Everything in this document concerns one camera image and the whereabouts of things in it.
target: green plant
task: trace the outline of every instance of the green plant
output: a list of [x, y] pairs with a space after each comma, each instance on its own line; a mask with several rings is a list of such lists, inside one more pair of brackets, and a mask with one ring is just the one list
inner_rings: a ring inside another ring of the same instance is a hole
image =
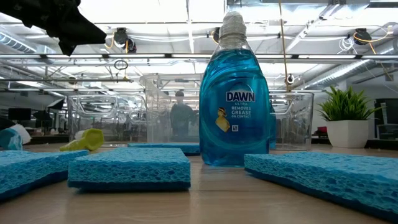
[[326, 121], [344, 120], [367, 120], [375, 111], [381, 108], [368, 109], [368, 100], [363, 96], [364, 91], [355, 93], [350, 87], [346, 91], [337, 90], [330, 87], [331, 92], [327, 92], [329, 98], [324, 103], [320, 103], [322, 110], [318, 110]]

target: desk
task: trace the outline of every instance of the desk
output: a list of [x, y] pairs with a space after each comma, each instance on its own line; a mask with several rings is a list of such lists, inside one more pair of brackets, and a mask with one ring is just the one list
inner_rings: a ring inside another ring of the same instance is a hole
[[[35, 152], [60, 145], [27, 146]], [[332, 149], [314, 151], [398, 157], [398, 151]], [[382, 220], [255, 179], [242, 168], [204, 165], [190, 157], [192, 187], [186, 192], [79, 193], [61, 182], [0, 204], [1, 224], [365, 224]]]

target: cellulose sponge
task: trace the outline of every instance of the cellulose sponge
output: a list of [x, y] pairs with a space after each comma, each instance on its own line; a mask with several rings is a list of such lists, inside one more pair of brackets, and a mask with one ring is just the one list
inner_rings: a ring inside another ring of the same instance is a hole
[[0, 151], [0, 201], [66, 180], [68, 164], [88, 151]]
[[247, 154], [244, 166], [260, 179], [398, 222], [398, 159], [320, 152]]
[[69, 187], [94, 191], [185, 190], [190, 161], [176, 148], [117, 148], [71, 162]]
[[199, 143], [129, 143], [129, 147], [179, 148], [186, 156], [199, 156]]

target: dawn dish soap bottle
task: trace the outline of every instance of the dawn dish soap bottle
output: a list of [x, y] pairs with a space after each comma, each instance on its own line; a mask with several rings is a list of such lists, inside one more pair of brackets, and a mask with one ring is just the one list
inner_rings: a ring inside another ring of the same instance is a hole
[[200, 87], [200, 150], [205, 164], [243, 166], [269, 152], [269, 92], [238, 12], [229, 12]]

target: ceiling light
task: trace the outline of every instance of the ceiling light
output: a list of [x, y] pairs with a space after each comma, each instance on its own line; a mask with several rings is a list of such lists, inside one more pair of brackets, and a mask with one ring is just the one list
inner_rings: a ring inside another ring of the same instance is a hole
[[363, 55], [362, 59], [398, 59], [398, 55]]
[[398, 0], [371, 0], [371, 2], [398, 2]]
[[33, 88], [16, 88], [16, 89], [7, 89], [9, 91], [40, 91], [39, 89], [33, 89]]
[[144, 89], [109, 89], [109, 91], [144, 91]]
[[49, 37], [48, 35], [42, 34], [42, 35], [32, 35], [32, 36], [26, 36], [26, 39], [40, 39], [40, 38], [47, 38]]
[[[324, 90], [292, 90], [294, 93], [322, 93]], [[270, 93], [286, 93], [286, 90], [269, 90]]]
[[309, 58], [309, 59], [347, 59], [355, 58], [356, 55], [299, 55], [298, 58]]
[[44, 91], [75, 91], [74, 89], [44, 89]]
[[[284, 55], [256, 55], [257, 59], [263, 58], [284, 58]], [[286, 55], [286, 58], [292, 58], [291, 55]]]
[[23, 85], [28, 85], [28, 86], [32, 86], [32, 87], [43, 87], [43, 85], [38, 84], [37, 82], [30, 82], [30, 81], [19, 81], [17, 82], [19, 84], [23, 84]]
[[173, 58], [211, 58], [212, 54], [172, 54]]
[[110, 54], [109, 58], [164, 58], [164, 54]]
[[75, 54], [71, 56], [67, 55], [47, 55], [48, 58], [102, 58], [102, 55], [100, 54]]
[[50, 91], [49, 93], [51, 93], [51, 94], [53, 94], [53, 95], [55, 95], [55, 96], [65, 97], [64, 95], [59, 94], [59, 93], [56, 93], [56, 92]]
[[182, 90], [182, 91], [199, 91], [199, 89], [184, 89], [184, 88], [181, 88], [181, 89], [162, 89], [162, 91], [180, 91], [180, 90]]
[[40, 55], [37, 54], [15, 54], [15, 55], [0, 55], [0, 58], [40, 58]]

